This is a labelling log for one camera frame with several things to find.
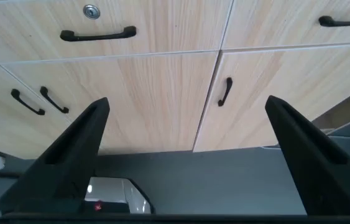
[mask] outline lock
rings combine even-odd
[[[100,16],[100,10],[93,5],[85,5],[83,7],[83,14],[89,19],[97,19]]]

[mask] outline drawer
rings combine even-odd
[[[350,26],[323,27],[321,16],[350,22],[350,0],[235,0],[223,48],[350,43]]]
[[[37,111],[43,109],[45,114],[38,115],[20,104],[11,95],[13,89],[19,91],[19,98],[27,105]],[[0,67],[0,152],[36,159],[68,124],[64,116]]]
[[[350,47],[223,54],[194,151],[276,144],[264,108],[270,95],[314,120],[350,96]]]
[[[111,111],[99,153],[125,154],[192,150],[216,57],[206,52],[5,67],[34,92],[46,87],[72,121],[107,97]]]
[[[0,62],[219,50],[230,0],[47,0],[0,3]],[[85,5],[98,7],[89,19]],[[75,36],[121,33],[124,39],[67,42]]]

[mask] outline drawer handle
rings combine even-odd
[[[97,36],[79,36],[76,37],[74,31],[62,30],[60,38],[65,41],[87,41],[87,40],[112,40],[112,39],[124,39],[136,36],[136,27],[129,26],[125,27],[124,31],[119,34],[109,34],[109,35],[97,35]]]
[[[45,111],[43,109],[39,109],[38,111],[34,110],[32,107],[30,107],[27,103],[25,103],[22,99],[20,99],[20,91],[16,89],[12,89],[11,95],[15,100],[17,100],[19,103],[21,103],[26,108],[30,109],[32,112],[36,113],[37,115],[45,115]]]
[[[223,100],[218,101],[218,106],[223,106],[224,102],[226,101],[227,96],[229,95],[230,89],[233,85],[233,80],[231,77],[226,79],[227,87],[226,87],[226,92],[224,93]]]
[[[60,112],[62,113],[68,113],[69,109],[67,107],[63,107],[63,109],[61,109],[61,107],[59,107],[49,96],[48,96],[48,88],[42,86],[39,90],[40,94],[42,94],[42,96],[49,101],[49,103],[51,103],[52,105],[54,105],[54,107],[56,107]]]
[[[321,16],[318,22],[323,27],[341,27],[350,26],[350,22],[335,21],[331,16]]]

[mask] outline light wood grain surface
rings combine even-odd
[[[101,154],[191,150],[216,52],[121,57],[6,67],[31,89],[46,86],[74,120],[108,97]]]
[[[11,96],[16,88],[22,100],[46,111],[39,116]],[[25,86],[0,67],[0,152],[22,159],[35,159],[65,130],[68,122],[50,105],[38,99]]]
[[[320,129],[337,129],[350,123],[350,97],[325,112],[312,122]]]
[[[0,62],[152,52],[218,50],[230,0],[59,0],[0,3]],[[99,7],[88,19],[83,7]],[[65,42],[59,35],[106,35],[136,26],[128,39]]]
[[[350,0],[235,0],[223,48],[350,43],[350,27],[321,16],[350,21]]]
[[[218,107],[227,77],[233,87]],[[223,54],[194,151],[275,144],[264,109],[269,95],[319,117],[350,96],[350,47]]]

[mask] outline cabinet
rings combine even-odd
[[[268,146],[276,143],[264,105],[284,99],[313,120],[350,96],[350,47],[224,53],[194,151]],[[226,89],[233,86],[223,106]]]
[[[11,91],[16,89],[21,100],[35,110],[37,115],[15,100]],[[0,151],[20,157],[35,159],[56,140],[69,122],[40,100],[23,84],[0,67]]]
[[[99,8],[89,19],[83,7]],[[0,62],[219,50],[230,0],[47,0],[0,2]],[[67,42],[76,36],[121,33],[125,39]]]
[[[191,150],[217,52],[13,63],[5,67],[49,95],[73,121],[107,97],[101,154]]]
[[[350,43],[350,26],[321,16],[350,22],[350,0],[235,0],[223,49]]]

